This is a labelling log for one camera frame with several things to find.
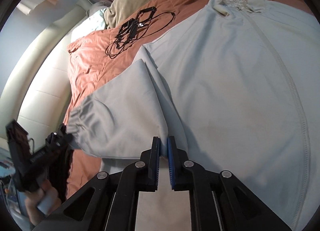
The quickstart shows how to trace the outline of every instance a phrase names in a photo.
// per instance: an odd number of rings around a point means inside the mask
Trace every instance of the human hand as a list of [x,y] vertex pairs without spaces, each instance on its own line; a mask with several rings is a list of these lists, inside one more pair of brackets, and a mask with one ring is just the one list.
[[[37,205],[41,202],[41,200],[45,197],[45,193],[52,189],[52,185],[49,180],[44,180],[41,184],[40,189],[36,192],[25,192],[27,198],[25,199],[26,210],[30,219],[30,222],[36,226],[38,225],[42,219],[43,214],[38,210]],[[53,200],[53,204],[48,211],[48,215],[51,212],[55,211],[61,205],[61,200],[56,196]]]

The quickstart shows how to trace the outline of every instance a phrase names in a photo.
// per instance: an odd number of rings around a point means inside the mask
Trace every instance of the metal screw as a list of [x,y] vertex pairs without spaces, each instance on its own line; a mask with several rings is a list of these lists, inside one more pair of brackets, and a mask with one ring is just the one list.
[[135,164],[135,166],[137,167],[137,168],[142,168],[142,167],[144,167],[146,164],[144,163],[144,162],[142,162],[142,161],[138,161],[138,162],[136,162],[136,164]]
[[192,161],[185,161],[184,163],[183,163],[183,165],[185,166],[185,167],[192,167],[193,165],[195,165]]
[[230,178],[231,176],[232,176],[232,173],[229,171],[222,172],[222,177],[224,177],[224,178]]
[[104,178],[106,178],[108,176],[108,174],[106,173],[106,172],[99,172],[98,174],[97,174],[97,177],[99,178],[99,179],[104,179]]

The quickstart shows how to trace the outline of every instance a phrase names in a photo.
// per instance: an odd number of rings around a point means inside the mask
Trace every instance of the zipper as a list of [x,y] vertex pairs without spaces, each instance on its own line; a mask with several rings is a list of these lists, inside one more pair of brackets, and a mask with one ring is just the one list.
[[287,84],[289,86],[295,108],[297,110],[299,120],[300,120],[300,126],[301,126],[301,133],[302,133],[302,140],[303,140],[303,152],[304,152],[304,170],[303,170],[303,182],[302,182],[302,188],[299,196],[299,200],[297,203],[297,208],[295,211],[295,215],[292,221],[292,224],[290,228],[292,230],[295,230],[298,224],[298,220],[301,214],[302,206],[306,197],[308,184],[309,184],[309,176],[310,176],[310,139],[309,139],[309,131],[308,131],[308,123],[307,118],[305,115],[305,112],[303,110],[303,106],[301,104],[301,99],[299,97],[297,88],[295,86],[295,83],[292,79],[292,76],[288,72],[281,56],[276,51],[274,46],[271,44],[269,39],[266,37],[266,35],[262,32],[262,30],[259,28],[259,26],[256,24],[256,22],[249,16],[245,11],[243,11],[241,8],[236,7],[237,10],[240,11],[240,13],[249,21],[249,23],[252,25],[254,30],[259,35],[260,39],[263,41],[265,46],[268,48],[268,50],[271,52],[273,57],[275,58],[276,62],[278,63],[278,66],[280,67],[281,72],[283,73]]

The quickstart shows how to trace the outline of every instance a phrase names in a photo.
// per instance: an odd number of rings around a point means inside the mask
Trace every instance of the gray wall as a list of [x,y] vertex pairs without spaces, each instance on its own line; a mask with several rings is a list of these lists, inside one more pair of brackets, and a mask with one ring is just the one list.
[[0,32],[0,94],[7,79],[29,44],[52,22],[72,10],[78,0],[59,0],[54,6],[41,3],[30,15],[17,8]]

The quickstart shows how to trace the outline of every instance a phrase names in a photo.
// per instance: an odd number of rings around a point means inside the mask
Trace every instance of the cream upholstered headboard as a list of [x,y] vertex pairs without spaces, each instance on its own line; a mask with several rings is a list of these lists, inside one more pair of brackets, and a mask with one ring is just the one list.
[[0,153],[9,157],[5,126],[16,119],[35,141],[35,150],[62,122],[71,97],[67,45],[92,3],[79,0],[44,29],[13,69],[0,97]]

